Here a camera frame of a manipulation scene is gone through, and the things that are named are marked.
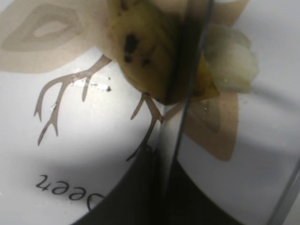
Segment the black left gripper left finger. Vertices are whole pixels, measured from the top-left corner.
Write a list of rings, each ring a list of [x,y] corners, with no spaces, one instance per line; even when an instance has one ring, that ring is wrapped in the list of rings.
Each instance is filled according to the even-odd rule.
[[[120,182],[76,225],[166,225],[159,150],[139,149]]]

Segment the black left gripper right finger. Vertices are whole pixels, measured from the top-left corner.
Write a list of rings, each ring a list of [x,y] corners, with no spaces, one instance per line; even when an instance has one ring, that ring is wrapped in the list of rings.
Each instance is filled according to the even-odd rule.
[[[207,164],[193,170],[175,159],[168,189],[171,225],[267,225],[263,189],[247,175]]]

